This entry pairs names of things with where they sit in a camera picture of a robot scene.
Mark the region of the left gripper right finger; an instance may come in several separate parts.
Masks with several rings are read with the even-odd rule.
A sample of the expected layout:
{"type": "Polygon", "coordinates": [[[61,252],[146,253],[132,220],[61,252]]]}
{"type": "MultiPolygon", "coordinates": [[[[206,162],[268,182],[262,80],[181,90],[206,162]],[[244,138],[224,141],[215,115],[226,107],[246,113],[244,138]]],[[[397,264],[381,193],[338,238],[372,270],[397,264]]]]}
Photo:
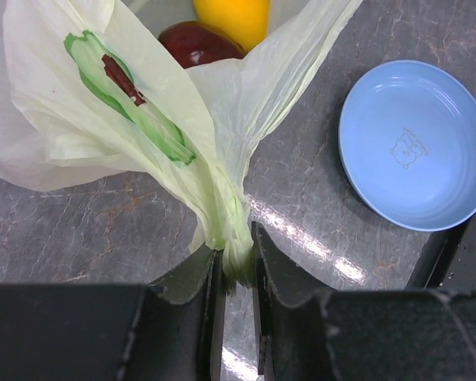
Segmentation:
{"type": "Polygon", "coordinates": [[[251,226],[267,380],[476,380],[476,292],[338,291],[251,226]]]}

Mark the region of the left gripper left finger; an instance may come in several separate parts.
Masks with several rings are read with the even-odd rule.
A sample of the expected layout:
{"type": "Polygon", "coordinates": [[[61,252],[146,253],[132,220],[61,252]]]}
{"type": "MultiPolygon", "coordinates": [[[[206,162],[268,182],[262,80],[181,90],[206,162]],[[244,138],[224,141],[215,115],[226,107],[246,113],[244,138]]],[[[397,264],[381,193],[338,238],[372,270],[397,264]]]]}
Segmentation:
{"type": "Polygon", "coordinates": [[[0,283],[0,380],[217,380],[221,254],[152,283],[0,283]]]}

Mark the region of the pale green plastic bag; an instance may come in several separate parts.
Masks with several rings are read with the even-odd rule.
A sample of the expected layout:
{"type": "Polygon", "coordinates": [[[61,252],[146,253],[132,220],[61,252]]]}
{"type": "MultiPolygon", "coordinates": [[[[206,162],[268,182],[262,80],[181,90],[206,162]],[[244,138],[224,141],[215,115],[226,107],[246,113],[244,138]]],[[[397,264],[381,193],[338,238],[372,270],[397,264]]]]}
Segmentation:
{"type": "Polygon", "coordinates": [[[190,245],[254,283],[243,182],[259,142],[312,81],[357,1],[273,5],[242,60],[182,68],[120,1],[0,1],[0,178],[36,191],[123,171],[194,211],[190,245]]]}

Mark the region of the dark red fake apple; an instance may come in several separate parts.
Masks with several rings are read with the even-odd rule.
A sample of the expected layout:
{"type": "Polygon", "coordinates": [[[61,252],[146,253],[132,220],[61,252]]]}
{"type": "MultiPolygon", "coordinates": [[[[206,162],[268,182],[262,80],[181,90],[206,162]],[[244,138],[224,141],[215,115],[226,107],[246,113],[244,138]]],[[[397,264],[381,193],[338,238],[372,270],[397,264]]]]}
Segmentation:
{"type": "Polygon", "coordinates": [[[200,21],[174,24],[162,31],[158,40],[184,69],[246,56],[225,32],[200,21]]]}

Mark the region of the yellow fake lemon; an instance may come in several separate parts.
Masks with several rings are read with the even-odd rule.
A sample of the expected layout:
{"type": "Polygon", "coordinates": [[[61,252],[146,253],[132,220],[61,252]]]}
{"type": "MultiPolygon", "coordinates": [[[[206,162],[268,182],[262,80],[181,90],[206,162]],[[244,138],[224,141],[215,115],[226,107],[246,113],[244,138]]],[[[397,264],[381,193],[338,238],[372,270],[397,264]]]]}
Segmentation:
{"type": "Polygon", "coordinates": [[[250,52],[267,36],[268,0],[194,0],[198,20],[219,28],[250,52]]]}

